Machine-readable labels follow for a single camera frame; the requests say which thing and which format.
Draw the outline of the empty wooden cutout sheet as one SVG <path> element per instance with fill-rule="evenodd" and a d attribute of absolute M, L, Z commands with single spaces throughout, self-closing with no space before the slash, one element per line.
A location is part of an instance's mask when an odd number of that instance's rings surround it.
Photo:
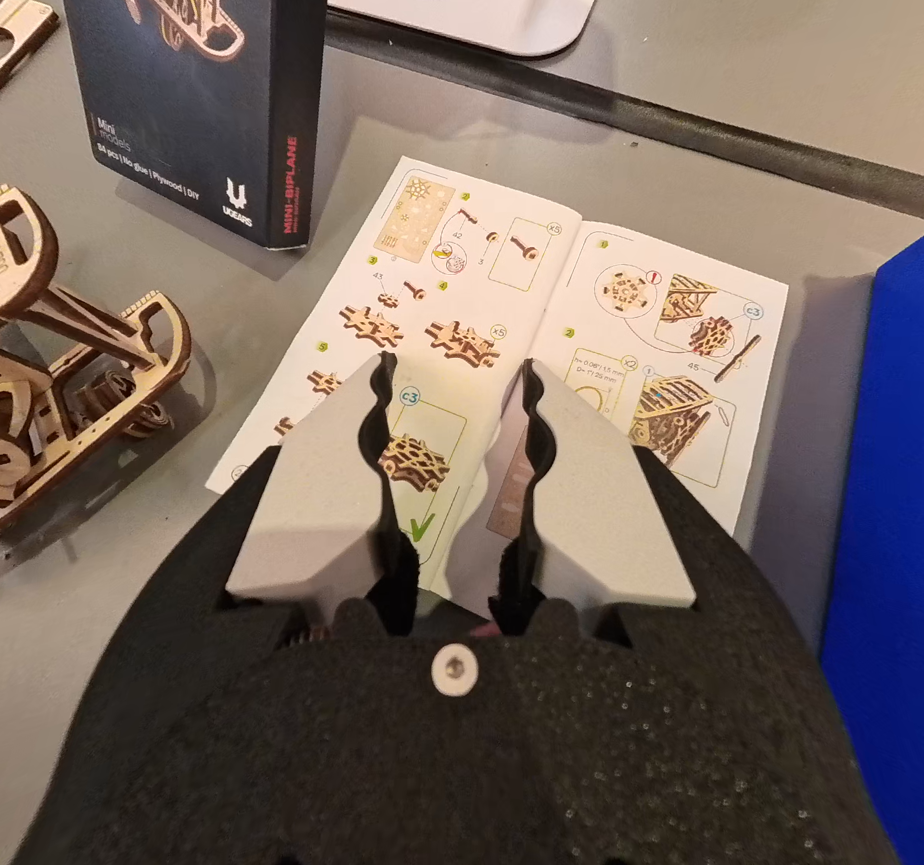
<path fill-rule="evenodd" d="M 1 0 L 1 87 L 51 37 L 59 17 L 38 0 Z"/>

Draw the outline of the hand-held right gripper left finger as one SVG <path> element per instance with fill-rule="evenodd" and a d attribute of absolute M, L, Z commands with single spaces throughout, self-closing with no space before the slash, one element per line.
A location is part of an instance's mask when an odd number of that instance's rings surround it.
<path fill-rule="evenodd" d="M 390 634 L 410 634 L 419 557 L 379 463 L 397 365 L 391 352 L 372 357 L 276 447 L 229 594 L 298 604 L 313 626 L 331 626 L 344 601 L 369 597 Z"/>

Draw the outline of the blue plastic bin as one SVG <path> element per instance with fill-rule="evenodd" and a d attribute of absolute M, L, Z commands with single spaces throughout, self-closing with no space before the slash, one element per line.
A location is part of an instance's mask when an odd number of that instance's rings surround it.
<path fill-rule="evenodd" d="M 922 863 L 922 239 L 872 283 L 821 665 L 899 859 Z"/>

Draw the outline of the instruction booklet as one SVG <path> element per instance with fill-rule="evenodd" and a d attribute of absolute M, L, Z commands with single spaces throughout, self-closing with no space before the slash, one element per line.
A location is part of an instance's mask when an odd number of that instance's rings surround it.
<path fill-rule="evenodd" d="M 560 204 L 403 157 L 217 461 L 224 493 L 381 352 L 382 465 L 422 585 L 487 611 L 525 468 L 521 363 L 649 449 L 732 534 L 788 287 Z"/>

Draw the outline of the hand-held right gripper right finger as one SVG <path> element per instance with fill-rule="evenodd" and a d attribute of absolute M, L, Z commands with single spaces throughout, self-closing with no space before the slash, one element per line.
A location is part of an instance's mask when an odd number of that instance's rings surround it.
<path fill-rule="evenodd" d="M 551 599 L 570 604 L 586 633 L 617 605 L 693 607 L 694 586 L 626 434 L 536 358 L 522 366 L 522 407 L 533 475 L 489 599 L 500 632 L 524 634 Z"/>

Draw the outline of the wooden biplane model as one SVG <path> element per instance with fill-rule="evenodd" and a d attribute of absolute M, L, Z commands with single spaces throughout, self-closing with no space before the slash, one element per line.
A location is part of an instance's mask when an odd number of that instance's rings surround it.
<path fill-rule="evenodd" d="M 1 355 L 5 531 L 119 435 L 172 425 L 161 402 L 191 363 L 189 323 L 166 294 L 116 314 L 55 282 L 59 242 L 32 197 L 2 185 L 2 326 L 22 321 L 76 344 L 51 364 Z"/>

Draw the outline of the dark model kit box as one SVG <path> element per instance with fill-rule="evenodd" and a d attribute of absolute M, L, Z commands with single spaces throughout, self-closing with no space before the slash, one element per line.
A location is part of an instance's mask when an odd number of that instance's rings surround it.
<path fill-rule="evenodd" d="M 327 0 L 63 0 L 95 159 L 270 251 L 309 242 Z"/>

